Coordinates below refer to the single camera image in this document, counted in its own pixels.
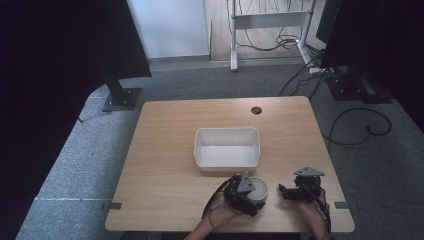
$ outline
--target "wooden table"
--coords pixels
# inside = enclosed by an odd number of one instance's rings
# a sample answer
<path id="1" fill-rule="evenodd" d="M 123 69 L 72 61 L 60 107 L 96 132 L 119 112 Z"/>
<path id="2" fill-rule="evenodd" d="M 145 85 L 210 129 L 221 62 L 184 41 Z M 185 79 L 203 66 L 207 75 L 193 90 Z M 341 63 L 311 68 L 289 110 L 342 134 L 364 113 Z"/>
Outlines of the wooden table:
<path id="1" fill-rule="evenodd" d="M 255 115 L 252 107 L 262 108 Z M 157 101 L 144 104 L 110 209 L 110 231 L 191 231 L 206 202 L 232 173 L 202 172 L 193 151 L 199 128 L 255 127 L 261 159 L 251 176 L 269 188 L 266 205 L 254 217 L 240 216 L 223 232 L 308 232 L 299 211 L 277 190 L 293 188 L 294 171 L 310 166 L 325 172 L 333 232 L 351 232 L 345 198 L 306 97 Z"/>

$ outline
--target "white wall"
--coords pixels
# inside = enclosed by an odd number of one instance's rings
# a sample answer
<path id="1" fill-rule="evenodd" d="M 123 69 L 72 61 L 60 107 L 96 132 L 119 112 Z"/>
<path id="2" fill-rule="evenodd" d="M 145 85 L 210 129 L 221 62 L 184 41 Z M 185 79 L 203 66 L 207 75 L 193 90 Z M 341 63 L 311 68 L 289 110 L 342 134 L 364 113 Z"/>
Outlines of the white wall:
<path id="1" fill-rule="evenodd" d="M 208 55 L 203 0 L 127 0 L 147 58 Z"/>

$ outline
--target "white container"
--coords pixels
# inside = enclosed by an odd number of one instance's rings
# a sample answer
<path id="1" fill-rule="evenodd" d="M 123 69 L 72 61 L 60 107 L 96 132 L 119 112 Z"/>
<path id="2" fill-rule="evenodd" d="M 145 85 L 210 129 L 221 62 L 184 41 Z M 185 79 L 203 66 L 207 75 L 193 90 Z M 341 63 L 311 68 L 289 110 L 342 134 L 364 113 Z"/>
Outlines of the white container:
<path id="1" fill-rule="evenodd" d="M 194 158 L 202 171 L 253 171 L 261 156 L 256 128 L 201 128 Z"/>

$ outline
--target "white metal frame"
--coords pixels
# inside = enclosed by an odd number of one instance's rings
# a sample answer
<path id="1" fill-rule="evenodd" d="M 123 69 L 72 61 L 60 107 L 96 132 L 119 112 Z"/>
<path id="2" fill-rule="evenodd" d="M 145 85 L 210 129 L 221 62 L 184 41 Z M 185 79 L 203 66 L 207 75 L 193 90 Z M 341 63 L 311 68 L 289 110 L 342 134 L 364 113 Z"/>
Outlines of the white metal frame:
<path id="1" fill-rule="evenodd" d="M 231 71 L 238 70 L 237 64 L 237 41 L 236 30 L 272 28 L 272 27 L 302 27 L 302 37 L 298 40 L 297 48 L 302 55 L 303 61 L 309 68 L 314 67 L 311 57 L 306 52 L 305 41 L 308 36 L 309 26 L 311 25 L 312 15 L 314 14 L 316 0 L 311 1 L 311 5 L 306 12 L 287 12 L 287 13 L 266 13 L 256 15 L 236 15 L 236 0 L 232 4 L 231 28 Z"/>

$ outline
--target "gray carpet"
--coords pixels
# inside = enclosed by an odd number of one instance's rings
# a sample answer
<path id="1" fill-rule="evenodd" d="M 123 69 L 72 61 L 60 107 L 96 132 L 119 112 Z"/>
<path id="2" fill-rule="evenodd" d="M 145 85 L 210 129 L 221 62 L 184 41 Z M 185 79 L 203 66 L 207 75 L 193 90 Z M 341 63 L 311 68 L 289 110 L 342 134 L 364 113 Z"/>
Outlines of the gray carpet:
<path id="1" fill-rule="evenodd" d="M 175 70 L 153 72 L 152 78 L 121 80 L 124 87 L 143 88 L 133 111 L 102 112 L 109 90 L 100 87 L 87 99 L 80 115 L 84 122 L 75 123 L 17 239 L 119 239 L 121 232 L 109 232 L 104 227 L 107 211 L 103 206 L 113 198 L 143 103 L 278 96 L 301 67 L 240 67 L 237 73 L 228 68 Z M 283 96 L 308 77 L 303 73 L 296 78 Z M 316 76 L 294 95 L 309 97 L 318 80 Z M 377 110 L 393 124 L 389 134 L 371 136 L 359 145 L 327 143 L 356 224 L 354 232 L 334 234 L 336 239 L 423 239 L 424 135 L 403 108 L 396 101 L 379 105 L 336 102 L 324 81 L 311 104 L 326 135 L 336 117 L 354 107 Z M 383 117 L 357 110 L 340 118 L 332 137 L 357 142 L 367 136 L 366 125 L 374 132 L 384 132 L 388 127 Z"/>

